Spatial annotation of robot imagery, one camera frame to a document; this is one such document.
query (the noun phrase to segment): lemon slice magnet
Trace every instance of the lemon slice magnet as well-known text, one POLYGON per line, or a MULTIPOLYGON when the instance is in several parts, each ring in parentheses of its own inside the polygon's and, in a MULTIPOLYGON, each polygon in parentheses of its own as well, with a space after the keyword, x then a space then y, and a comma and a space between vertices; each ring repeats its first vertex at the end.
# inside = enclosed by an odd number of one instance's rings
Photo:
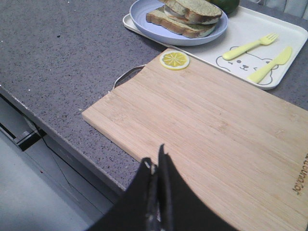
POLYGON ((182 70, 189 65, 189 57, 181 51, 167 51, 161 54, 161 65, 170 70, 182 70))

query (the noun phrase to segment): yellow fork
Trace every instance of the yellow fork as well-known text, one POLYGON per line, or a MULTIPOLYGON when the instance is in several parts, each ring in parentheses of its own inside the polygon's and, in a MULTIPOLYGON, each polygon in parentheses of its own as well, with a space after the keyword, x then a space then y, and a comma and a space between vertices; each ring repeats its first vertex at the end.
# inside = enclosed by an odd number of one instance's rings
POLYGON ((243 54, 244 52, 256 47, 256 46, 259 46, 259 45, 270 45, 273 41, 276 40, 276 38, 278 37, 278 34, 276 33, 270 33, 262 38, 259 38, 257 41, 254 41, 254 42, 250 42, 250 43, 247 43, 243 46, 240 46, 238 48, 235 48, 231 51, 228 51, 226 53, 224 53, 222 55, 222 57, 225 59, 225 60, 231 60, 231 59, 234 59, 235 57, 243 54))

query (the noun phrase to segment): wooden cutting board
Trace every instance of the wooden cutting board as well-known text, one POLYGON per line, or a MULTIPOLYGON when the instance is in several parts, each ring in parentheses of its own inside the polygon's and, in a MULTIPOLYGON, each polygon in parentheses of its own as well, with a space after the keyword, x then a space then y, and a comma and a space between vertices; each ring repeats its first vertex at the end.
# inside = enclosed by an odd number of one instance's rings
POLYGON ((153 59, 82 113, 137 160, 164 143, 199 198, 243 231, 304 231, 308 112, 191 58, 153 59))

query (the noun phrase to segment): sandwich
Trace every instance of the sandwich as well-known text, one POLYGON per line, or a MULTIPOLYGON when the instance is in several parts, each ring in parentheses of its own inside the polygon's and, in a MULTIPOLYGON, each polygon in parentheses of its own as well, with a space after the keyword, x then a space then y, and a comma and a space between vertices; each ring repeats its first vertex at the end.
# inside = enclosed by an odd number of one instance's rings
POLYGON ((206 0, 160 0, 165 3, 146 14, 146 21, 188 38, 211 34, 222 11, 206 0))

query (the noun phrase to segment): countertop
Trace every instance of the countertop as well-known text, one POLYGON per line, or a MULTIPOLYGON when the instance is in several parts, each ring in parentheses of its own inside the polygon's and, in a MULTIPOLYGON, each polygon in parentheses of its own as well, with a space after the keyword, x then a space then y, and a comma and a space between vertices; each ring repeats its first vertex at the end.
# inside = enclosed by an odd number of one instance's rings
MULTIPOLYGON (((166 47, 127 30, 135 0, 2 0, 0 94, 115 191, 139 163, 87 124, 82 111, 131 68, 166 47)), ((241 0, 241 5, 308 29, 308 21, 241 0)), ((268 92, 308 110, 308 46, 268 92)))

